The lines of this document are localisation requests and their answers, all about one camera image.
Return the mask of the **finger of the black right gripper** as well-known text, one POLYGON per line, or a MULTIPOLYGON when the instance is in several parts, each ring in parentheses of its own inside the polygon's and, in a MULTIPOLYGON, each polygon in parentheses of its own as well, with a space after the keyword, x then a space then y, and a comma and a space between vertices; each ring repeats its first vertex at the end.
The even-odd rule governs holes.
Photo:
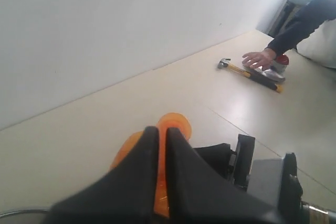
POLYGON ((222 143, 206 147, 195 147, 197 154, 220 176, 228 179, 230 175, 230 158, 234 151, 230 144, 222 143))

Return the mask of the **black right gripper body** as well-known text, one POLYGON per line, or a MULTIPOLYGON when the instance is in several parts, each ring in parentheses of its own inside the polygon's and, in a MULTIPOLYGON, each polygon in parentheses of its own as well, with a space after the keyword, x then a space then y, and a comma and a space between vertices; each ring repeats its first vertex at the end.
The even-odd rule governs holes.
POLYGON ((232 151, 229 161, 228 180, 236 187, 246 191, 251 169, 255 138, 248 135, 238 135, 236 150, 232 151))

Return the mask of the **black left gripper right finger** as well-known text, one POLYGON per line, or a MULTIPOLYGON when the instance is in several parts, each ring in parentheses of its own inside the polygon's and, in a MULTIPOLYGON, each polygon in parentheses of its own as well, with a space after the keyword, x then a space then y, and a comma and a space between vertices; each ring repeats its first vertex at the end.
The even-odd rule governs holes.
POLYGON ((177 128, 166 132, 171 223, 275 223, 274 207, 219 176, 177 128))

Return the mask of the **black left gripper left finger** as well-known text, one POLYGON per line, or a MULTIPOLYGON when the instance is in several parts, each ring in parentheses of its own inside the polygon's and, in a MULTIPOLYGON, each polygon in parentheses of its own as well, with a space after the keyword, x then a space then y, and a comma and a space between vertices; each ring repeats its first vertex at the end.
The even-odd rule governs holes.
POLYGON ((52 206, 49 223, 151 223, 159 132, 146 127, 126 157, 97 182, 52 206))

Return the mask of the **dark blue sleeved forearm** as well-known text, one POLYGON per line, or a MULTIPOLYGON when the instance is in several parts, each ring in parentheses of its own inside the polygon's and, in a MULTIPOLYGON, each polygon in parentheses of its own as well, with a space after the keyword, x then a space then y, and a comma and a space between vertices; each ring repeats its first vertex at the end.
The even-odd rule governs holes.
POLYGON ((311 0, 299 9, 286 29, 279 33, 267 47, 280 55, 308 38, 325 21, 334 19, 335 0, 311 0))

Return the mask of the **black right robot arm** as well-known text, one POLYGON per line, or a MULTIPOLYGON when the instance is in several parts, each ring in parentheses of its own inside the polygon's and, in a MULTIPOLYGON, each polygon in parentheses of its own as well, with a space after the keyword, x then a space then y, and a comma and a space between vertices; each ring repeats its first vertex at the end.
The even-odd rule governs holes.
POLYGON ((294 153, 253 159, 256 139, 238 136, 236 149, 223 143, 197 147, 198 155, 220 176, 249 195, 277 208, 287 223, 335 223, 335 211, 302 200, 294 153))

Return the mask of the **bystander bare hand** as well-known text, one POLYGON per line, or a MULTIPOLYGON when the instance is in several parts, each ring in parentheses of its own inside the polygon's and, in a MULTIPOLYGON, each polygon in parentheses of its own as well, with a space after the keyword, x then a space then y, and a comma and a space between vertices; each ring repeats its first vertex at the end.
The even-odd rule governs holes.
POLYGON ((276 56, 276 53, 272 49, 266 48, 263 51, 246 53, 243 55, 242 64, 251 69, 261 67, 262 70, 267 70, 276 56))

